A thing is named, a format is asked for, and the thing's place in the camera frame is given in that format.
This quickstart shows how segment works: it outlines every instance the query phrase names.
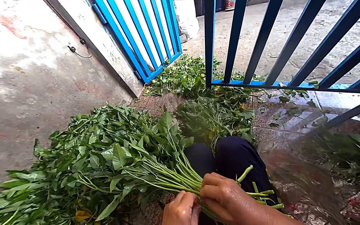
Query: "granite floor tile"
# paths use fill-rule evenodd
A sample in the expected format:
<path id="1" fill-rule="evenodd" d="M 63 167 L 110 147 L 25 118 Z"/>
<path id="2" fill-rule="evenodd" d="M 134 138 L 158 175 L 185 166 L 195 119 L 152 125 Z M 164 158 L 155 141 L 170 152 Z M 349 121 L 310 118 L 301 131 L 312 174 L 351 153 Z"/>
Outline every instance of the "granite floor tile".
<path id="1" fill-rule="evenodd" d="M 163 100 L 164 97 L 142 95 L 139 99 L 133 100 L 130 106 L 144 109 L 161 110 L 160 106 L 162 105 Z"/>
<path id="2" fill-rule="evenodd" d="M 162 110 L 163 106 L 165 106 L 169 112 L 175 112 L 177 110 L 177 106 L 184 104 L 185 102 L 186 100 L 182 96 L 168 93 L 166 94 L 160 108 Z"/>

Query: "concrete wall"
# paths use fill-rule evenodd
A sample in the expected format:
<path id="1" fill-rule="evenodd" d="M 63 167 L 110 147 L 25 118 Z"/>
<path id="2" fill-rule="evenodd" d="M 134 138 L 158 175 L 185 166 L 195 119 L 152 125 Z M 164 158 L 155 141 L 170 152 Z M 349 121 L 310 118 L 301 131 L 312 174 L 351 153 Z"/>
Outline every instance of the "concrete wall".
<path id="1" fill-rule="evenodd" d="M 131 101 L 97 59 L 67 45 L 90 55 L 43 0 L 0 0 L 0 182 L 5 170 L 30 167 L 34 138 L 48 146 L 70 116 Z M 110 49 L 112 62 L 123 59 Z M 119 73 L 133 76 L 122 67 Z"/>
<path id="2" fill-rule="evenodd" d="M 62 4 L 133 92 L 140 96 L 143 92 L 143 85 L 134 75 L 133 69 L 124 57 L 118 43 L 114 41 L 109 31 L 103 27 L 98 16 L 94 13 L 89 0 L 59 0 L 59 3 Z"/>

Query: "concrete floor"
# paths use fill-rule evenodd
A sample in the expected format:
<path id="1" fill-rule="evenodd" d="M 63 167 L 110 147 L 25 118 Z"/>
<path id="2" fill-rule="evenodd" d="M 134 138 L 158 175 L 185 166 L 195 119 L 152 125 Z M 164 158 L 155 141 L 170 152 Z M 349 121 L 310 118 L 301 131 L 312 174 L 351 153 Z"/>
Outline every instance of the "concrete floor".
<path id="1" fill-rule="evenodd" d="M 327 0 L 311 24 L 297 49 L 280 74 L 279 81 L 290 81 L 312 52 L 338 21 L 353 0 Z M 256 69 L 256 74 L 268 74 L 280 54 L 285 42 L 294 28 L 307 0 L 284 0 L 266 47 Z M 245 72 L 259 33 L 267 3 L 247 6 L 237 48 L 234 71 Z M 223 63 L 219 70 L 224 71 L 227 48 L 230 39 L 233 12 L 216 13 L 214 54 Z M 182 44 L 183 53 L 191 56 L 204 56 L 204 17 L 198 17 L 200 30 L 198 36 Z M 360 19 L 341 39 L 307 78 L 321 80 L 360 45 Z M 346 74 L 338 83 L 351 84 L 360 78 L 360 63 Z"/>

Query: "leafy green vegetable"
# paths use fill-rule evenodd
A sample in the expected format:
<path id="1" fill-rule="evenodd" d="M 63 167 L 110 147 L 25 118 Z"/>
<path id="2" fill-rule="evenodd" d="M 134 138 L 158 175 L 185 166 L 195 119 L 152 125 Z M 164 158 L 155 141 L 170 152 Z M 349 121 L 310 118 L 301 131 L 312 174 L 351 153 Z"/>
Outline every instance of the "leafy green vegetable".
<path id="1" fill-rule="evenodd" d="M 360 185 L 360 135 L 325 132 L 312 139 L 321 162 L 347 181 Z"/>

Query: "blue gate frame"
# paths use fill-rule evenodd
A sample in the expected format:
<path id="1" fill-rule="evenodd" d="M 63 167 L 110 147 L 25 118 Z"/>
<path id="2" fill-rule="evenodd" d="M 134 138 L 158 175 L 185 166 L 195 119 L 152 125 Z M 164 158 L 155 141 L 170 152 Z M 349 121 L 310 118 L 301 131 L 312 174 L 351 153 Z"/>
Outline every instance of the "blue gate frame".
<path id="1" fill-rule="evenodd" d="M 104 3 L 103 0 L 94 0 L 95 3 L 92 6 L 95 12 L 97 13 L 97 15 L 99 16 L 103 25 L 107 26 L 111 30 L 111 33 L 113 34 L 114 38 L 116 38 L 116 40 L 121 44 L 124 52 L 127 54 L 127 57 L 133 63 L 136 75 L 139 76 L 139 78 L 141 78 L 143 83 L 148 83 L 152 79 L 154 79 L 159 73 L 161 73 L 166 65 L 171 64 L 175 59 L 177 59 L 182 54 L 180 37 L 177 29 L 176 14 L 174 12 L 173 0 L 150 0 L 154 15 L 148 14 L 145 5 L 145 1 L 148 0 L 138 0 L 138 4 L 143 13 L 143 18 L 137 17 L 136 12 L 134 11 L 134 6 L 130 0 L 123 0 L 123 1 L 137 29 L 137 32 L 143 42 L 143 46 L 137 46 L 136 41 L 134 40 L 133 35 L 126 24 L 126 21 L 122 16 L 122 13 L 117 7 L 115 0 L 106 0 L 106 2 L 108 3 L 108 6 L 110 7 L 111 11 L 113 12 L 119 24 L 115 23 L 112 15 L 110 14 L 107 8 L 107 5 Z M 160 15 L 156 1 L 161 2 L 164 12 L 163 15 Z M 162 16 L 164 16 L 164 18 L 166 19 L 166 25 L 173 48 L 173 54 L 171 54 L 169 45 L 167 43 L 164 27 L 161 22 Z M 151 17 L 156 19 L 156 22 L 158 24 L 158 28 L 159 28 L 158 36 L 157 33 L 155 33 L 155 30 L 151 23 Z M 159 65 L 156 63 L 154 59 L 150 44 L 148 43 L 145 33 L 141 27 L 140 24 L 141 19 L 145 20 L 147 24 L 149 34 L 151 35 L 153 43 L 155 45 L 154 48 L 157 51 L 160 59 Z M 122 35 L 118 25 L 123 30 L 125 36 Z M 165 52 L 161 51 L 157 37 L 162 37 Z M 147 62 L 145 61 L 145 59 L 143 58 L 140 52 L 140 48 L 145 48 L 148 57 L 151 63 L 153 64 L 153 71 L 150 71 Z"/>
<path id="2" fill-rule="evenodd" d="M 263 22 L 255 43 L 253 53 L 248 64 L 244 80 L 231 80 L 234 59 L 240 38 L 241 25 L 244 18 L 247 0 L 237 0 L 233 14 L 233 24 L 231 28 L 229 49 L 227 54 L 226 68 L 223 80 L 212 80 L 213 73 L 213 45 L 215 28 L 215 4 L 216 0 L 205 2 L 205 66 L 206 66 L 206 86 L 235 86 L 247 88 L 265 88 L 265 89 L 291 89 L 291 90 L 314 90 L 314 91 L 334 91 L 334 92 L 353 92 L 360 93 L 360 79 L 354 84 L 335 84 L 347 72 L 354 68 L 360 62 L 360 46 L 358 46 L 348 57 L 346 57 L 333 71 L 328 74 L 318 87 L 312 83 L 303 81 L 324 59 L 324 57 L 334 48 L 340 39 L 349 31 L 349 29 L 360 18 L 360 0 L 354 0 L 353 3 L 344 12 L 331 31 L 319 44 L 309 59 L 297 72 L 290 82 L 277 82 L 276 79 L 280 72 L 290 59 L 294 50 L 313 22 L 314 18 L 322 8 L 326 0 L 309 0 L 301 13 L 293 31 L 286 44 L 273 65 L 265 81 L 252 80 L 257 64 L 266 45 L 267 38 L 273 27 L 273 23 L 280 10 L 283 0 L 270 0 Z M 331 128 L 350 118 L 360 114 L 360 105 L 330 120 L 324 126 Z"/>

